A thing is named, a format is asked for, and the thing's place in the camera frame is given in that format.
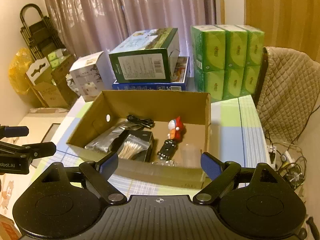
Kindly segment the silver foil bag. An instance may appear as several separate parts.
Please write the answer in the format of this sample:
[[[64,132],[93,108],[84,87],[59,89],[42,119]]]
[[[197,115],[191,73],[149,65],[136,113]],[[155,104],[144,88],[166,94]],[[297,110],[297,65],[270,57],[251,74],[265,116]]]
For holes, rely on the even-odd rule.
[[[115,126],[111,127],[110,129],[103,132],[101,135],[93,139],[91,142],[89,142],[86,146],[86,150],[91,150],[95,152],[104,152],[106,153],[108,151],[109,146],[112,144],[114,139],[119,137],[121,133],[128,129],[132,131],[137,131],[142,129],[143,126],[139,124],[134,124],[132,122],[123,121]]]

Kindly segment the clear plastic container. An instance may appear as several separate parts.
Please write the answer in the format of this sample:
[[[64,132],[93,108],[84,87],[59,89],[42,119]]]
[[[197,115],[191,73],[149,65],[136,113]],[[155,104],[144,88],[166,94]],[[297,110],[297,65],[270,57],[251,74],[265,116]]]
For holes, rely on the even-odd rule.
[[[187,168],[200,168],[201,149],[193,144],[181,146],[182,165]]]

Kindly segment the cotton swab bag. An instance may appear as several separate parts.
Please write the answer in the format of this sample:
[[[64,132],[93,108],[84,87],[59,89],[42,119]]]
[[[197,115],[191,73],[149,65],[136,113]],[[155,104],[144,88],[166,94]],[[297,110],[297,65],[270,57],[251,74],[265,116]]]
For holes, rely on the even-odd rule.
[[[140,139],[139,137],[129,134],[122,143],[117,154],[120,159],[136,159],[137,155],[147,151],[150,146],[148,141]]]

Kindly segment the black shaver box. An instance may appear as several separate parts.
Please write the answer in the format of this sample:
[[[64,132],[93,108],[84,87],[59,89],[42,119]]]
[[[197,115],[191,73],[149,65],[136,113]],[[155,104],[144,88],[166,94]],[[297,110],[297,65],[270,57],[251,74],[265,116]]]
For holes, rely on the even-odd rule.
[[[141,147],[130,159],[149,163],[154,143],[153,133],[151,131],[137,130],[130,131],[129,135],[132,136],[132,142]]]

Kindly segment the doraemon lucky cat figure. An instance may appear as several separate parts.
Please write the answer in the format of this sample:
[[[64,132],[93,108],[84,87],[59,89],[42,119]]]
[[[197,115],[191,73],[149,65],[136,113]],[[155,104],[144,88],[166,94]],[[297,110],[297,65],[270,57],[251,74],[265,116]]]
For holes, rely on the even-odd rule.
[[[168,129],[169,129],[168,139],[174,140],[176,142],[182,141],[184,124],[183,124],[180,116],[169,121]]]

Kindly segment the open floor box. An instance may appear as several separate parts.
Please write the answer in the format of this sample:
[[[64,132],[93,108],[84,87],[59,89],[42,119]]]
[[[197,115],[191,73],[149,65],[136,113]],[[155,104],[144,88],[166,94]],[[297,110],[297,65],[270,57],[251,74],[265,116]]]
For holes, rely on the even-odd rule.
[[[41,142],[50,142],[59,126],[60,126],[59,123],[52,123],[51,126],[48,128],[47,132],[44,134]],[[32,167],[37,168],[40,162],[41,162],[41,159],[35,159],[31,162],[31,165]]]

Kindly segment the checkered tablecloth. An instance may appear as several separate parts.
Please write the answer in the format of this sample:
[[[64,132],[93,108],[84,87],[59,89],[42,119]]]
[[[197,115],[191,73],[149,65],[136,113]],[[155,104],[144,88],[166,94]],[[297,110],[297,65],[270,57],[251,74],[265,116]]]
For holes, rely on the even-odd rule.
[[[53,135],[52,142],[57,152],[52,157],[40,161],[32,180],[35,180],[51,163],[62,162],[65,166],[77,166],[84,157],[67,145],[67,139],[75,130],[91,103],[77,100]],[[212,103],[212,150],[218,150],[222,161],[232,160],[244,167],[255,167],[257,163],[269,163],[266,140],[251,96]],[[181,187],[152,184],[128,177],[113,175],[110,182],[126,196],[188,194],[193,196],[199,189],[195,182]]]

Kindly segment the brown floor carton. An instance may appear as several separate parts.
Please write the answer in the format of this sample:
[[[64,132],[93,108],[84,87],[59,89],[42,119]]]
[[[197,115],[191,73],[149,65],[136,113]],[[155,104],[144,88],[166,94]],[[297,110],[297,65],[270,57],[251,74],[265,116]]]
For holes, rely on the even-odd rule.
[[[46,58],[30,65],[26,77],[45,107],[70,109],[78,99],[78,95],[67,85],[66,79],[73,63],[74,56],[69,55],[56,68],[52,68]]]

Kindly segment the white power strip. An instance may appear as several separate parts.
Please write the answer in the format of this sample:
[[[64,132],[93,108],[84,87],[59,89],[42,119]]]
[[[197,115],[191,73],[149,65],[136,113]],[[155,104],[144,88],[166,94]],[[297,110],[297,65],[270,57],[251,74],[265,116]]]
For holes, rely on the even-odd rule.
[[[295,162],[295,159],[291,157],[288,151],[281,153],[276,145],[267,145],[267,152],[269,154],[270,164],[273,168]]]

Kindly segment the yellow plastic bag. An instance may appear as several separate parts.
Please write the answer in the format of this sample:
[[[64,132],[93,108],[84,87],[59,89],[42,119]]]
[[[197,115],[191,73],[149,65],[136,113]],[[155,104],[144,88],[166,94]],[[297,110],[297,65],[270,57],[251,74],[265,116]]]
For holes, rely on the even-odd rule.
[[[29,90],[25,74],[33,63],[31,52],[28,48],[20,48],[13,57],[8,70],[8,78],[14,91],[26,95]]]

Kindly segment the black folding ladder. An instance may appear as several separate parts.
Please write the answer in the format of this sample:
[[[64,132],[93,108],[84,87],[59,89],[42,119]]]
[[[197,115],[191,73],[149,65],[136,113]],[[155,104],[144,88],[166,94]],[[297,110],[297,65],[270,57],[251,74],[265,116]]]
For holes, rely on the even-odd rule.
[[[26,10],[30,8],[37,10],[41,20],[32,25],[27,25],[24,15]],[[30,50],[34,61],[48,56],[57,49],[65,49],[65,45],[61,41],[50,18],[44,16],[40,7],[36,4],[29,3],[25,5],[20,11],[20,20],[23,24],[20,33]]]

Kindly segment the quilted beige chair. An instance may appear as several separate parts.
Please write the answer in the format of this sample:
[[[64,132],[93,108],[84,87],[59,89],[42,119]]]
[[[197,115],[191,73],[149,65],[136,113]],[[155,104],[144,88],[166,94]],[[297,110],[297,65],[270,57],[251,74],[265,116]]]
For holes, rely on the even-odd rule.
[[[264,131],[274,139],[297,140],[318,97],[318,62],[291,48],[264,48],[253,95]]]

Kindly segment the green tissue pack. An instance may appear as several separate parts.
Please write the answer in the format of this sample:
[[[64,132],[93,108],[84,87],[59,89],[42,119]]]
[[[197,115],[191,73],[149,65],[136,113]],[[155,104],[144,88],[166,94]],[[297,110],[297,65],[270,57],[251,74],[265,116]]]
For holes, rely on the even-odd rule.
[[[249,25],[190,28],[194,82],[212,102],[253,94],[263,57],[265,33]]]

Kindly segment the pink curtain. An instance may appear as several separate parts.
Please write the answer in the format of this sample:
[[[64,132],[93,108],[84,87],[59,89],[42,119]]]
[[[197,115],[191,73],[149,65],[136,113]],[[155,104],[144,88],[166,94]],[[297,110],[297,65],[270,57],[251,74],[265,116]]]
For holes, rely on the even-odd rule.
[[[111,51],[138,30],[178,29],[180,54],[192,55],[190,28],[215,24],[215,0],[45,0],[66,47],[77,56]]]

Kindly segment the wooden door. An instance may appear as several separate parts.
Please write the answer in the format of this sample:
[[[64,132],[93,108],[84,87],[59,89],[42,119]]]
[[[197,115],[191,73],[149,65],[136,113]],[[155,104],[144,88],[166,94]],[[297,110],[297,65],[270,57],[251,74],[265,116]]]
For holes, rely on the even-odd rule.
[[[245,24],[264,31],[265,46],[319,61],[319,0],[245,0]]]

